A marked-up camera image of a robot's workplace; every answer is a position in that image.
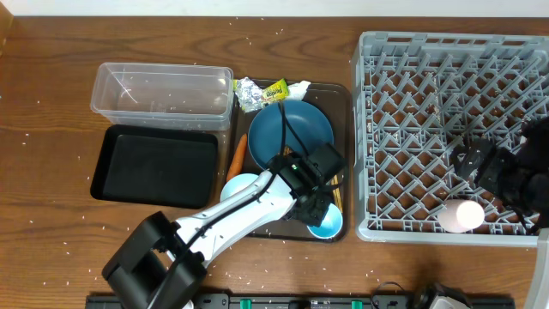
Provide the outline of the small light blue cup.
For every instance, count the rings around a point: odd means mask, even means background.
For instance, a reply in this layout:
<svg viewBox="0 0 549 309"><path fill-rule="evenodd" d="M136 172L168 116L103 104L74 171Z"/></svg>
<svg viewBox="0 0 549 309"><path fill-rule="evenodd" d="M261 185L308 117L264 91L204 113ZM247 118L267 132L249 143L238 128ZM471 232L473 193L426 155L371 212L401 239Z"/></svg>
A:
<svg viewBox="0 0 549 309"><path fill-rule="evenodd" d="M319 227L308 226L307 229L318 239L332 239L339 234L342 227L342 212L336 205L331 203L321 225Z"/></svg>

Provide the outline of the large dark blue bowl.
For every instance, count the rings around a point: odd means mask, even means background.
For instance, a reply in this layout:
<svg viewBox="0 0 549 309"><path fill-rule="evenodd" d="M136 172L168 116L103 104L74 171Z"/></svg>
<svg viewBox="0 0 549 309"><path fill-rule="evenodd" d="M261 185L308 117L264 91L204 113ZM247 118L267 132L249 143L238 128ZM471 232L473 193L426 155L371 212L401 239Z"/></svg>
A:
<svg viewBox="0 0 549 309"><path fill-rule="evenodd" d="M300 100L286 100L283 106L288 123L308 154L325 143L335 143L332 126L320 109ZM251 122L248 148L252 159L261 169L266 169L267 163L280 152L281 124L277 103L264 107Z"/></svg>

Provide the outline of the pink plastic cup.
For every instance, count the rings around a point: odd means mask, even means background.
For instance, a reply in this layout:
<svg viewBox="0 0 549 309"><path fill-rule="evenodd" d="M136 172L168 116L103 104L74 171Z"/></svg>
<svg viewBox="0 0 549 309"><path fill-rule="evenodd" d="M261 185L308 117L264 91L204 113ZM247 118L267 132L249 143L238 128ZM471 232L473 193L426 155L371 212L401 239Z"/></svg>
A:
<svg viewBox="0 0 549 309"><path fill-rule="evenodd" d="M449 233L465 233L479 227L485 219L483 207L472 200L452 199L437 215L441 228Z"/></svg>

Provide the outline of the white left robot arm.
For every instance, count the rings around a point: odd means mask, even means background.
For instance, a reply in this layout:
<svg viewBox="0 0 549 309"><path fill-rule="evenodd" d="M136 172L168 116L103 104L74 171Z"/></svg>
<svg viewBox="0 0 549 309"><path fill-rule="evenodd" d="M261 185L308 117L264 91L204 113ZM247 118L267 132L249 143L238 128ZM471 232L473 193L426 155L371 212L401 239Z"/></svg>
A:
<svg viewBox="0 0 549 309"><path fill-rule="evenodd" d="M346 166L331 142L280 152L243 190L198 214L144 219L102 270L124 308L184 308L224 250L282 218L318 227L330 205L330 180Z"/></svg>

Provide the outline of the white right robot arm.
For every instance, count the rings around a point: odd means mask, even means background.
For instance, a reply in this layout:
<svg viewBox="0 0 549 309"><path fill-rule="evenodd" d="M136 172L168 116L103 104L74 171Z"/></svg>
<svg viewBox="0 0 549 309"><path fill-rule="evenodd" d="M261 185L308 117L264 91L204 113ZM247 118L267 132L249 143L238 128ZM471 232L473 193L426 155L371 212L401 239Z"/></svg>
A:
<svg viewBox="0 0 549 309"><path fill-rule="evenodd" d="M494 142L480 138L456 146L450 155L455 174L490 192L521 224L536 213L537 222L527 229L536 233L537 257L526 308L548 307L548 118L522 124L521 149L513 154Z"/></svg>

